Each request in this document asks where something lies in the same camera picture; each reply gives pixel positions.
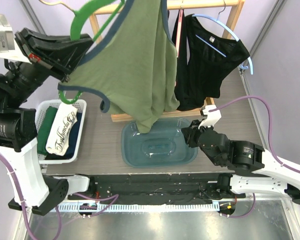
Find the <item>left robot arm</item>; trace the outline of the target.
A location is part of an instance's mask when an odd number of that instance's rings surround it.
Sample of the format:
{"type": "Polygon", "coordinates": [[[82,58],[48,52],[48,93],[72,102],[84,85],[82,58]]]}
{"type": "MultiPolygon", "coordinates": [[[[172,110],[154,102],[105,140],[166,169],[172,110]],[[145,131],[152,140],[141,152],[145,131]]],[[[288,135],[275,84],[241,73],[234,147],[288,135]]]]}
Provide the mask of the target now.
{"type": "Polygon", "coordinates": [[[13,210],[31,208],[44,216],[68,195],[90,200],[97,192],[92,176],[53,177],[42,174],[37,153],[36,110],[22,108],[48,77],[65,82],[93,44],[88,34],[77,39],[44,35],[28,28],[16,33],[0,30],[0,160],[12,182],[13,210]]]}

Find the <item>green hanger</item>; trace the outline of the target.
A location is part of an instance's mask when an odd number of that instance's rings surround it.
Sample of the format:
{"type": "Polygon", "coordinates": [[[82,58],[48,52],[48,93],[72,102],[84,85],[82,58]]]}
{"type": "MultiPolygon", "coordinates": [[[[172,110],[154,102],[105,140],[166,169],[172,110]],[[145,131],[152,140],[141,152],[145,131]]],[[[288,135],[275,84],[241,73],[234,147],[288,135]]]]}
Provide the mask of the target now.
{"type": "MultiPolygon", "coordinates": [[[[114,0],[90,0],[85,3],[79,10],[71,10],[74,13],[74,18],[70,26],[70,39],[72,41],[79,40],[82,32],[82,28],[86,21],[94,12],[112,4],[114,0]]],[[[92,40],[95,42],[106,29],[106,27],[113,21],[115,16],[119,13],[122,7],[125,5],[126,1],[121,0],[118,6],[114,9],[105,23],[99,28],[99,30],[94,34],[92,40]]]]}

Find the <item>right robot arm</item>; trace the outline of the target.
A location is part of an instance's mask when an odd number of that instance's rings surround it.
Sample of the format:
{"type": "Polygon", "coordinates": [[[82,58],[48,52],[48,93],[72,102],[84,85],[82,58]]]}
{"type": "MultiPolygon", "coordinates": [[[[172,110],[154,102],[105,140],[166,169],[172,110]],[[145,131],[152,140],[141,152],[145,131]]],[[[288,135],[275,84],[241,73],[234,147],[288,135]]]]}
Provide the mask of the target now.
{"type": "Polygon", "coordinates": [[[190,148],[199,148],[213,165],[232,171],[228,180],[215,186],[220,197],[226,198],[232,193],[278,194],[300,205],[299,164],[279,158],[253,142],[230,140],[199,120],[192,121],[181,132],[190,148]]]}

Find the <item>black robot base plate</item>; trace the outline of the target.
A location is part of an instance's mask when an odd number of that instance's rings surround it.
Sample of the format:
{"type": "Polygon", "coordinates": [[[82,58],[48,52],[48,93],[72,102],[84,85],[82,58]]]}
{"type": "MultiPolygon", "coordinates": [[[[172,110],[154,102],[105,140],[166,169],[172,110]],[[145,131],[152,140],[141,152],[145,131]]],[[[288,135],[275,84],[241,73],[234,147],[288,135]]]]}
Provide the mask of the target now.
{"type": "Polygon", "coordinates": [[[87,197],[118,195],[119,205],[195,205],[242,199],[231,191],[230,173],[151,173],[90,175],[87,197]]]}

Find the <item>green tank top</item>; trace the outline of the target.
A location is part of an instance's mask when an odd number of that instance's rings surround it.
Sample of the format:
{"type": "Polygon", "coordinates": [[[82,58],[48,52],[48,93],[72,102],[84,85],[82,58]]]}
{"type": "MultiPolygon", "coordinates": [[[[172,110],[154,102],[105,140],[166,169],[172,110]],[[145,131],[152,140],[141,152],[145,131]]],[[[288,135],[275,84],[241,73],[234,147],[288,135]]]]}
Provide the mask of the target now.
{"type": "Polygon", "coordinates": [[[128,0],[103,40],[58,89],[97,95],[102,112],[127,114],[146,134],[164,112],[179,107],[176,74],[167,2],[128,0]]]}

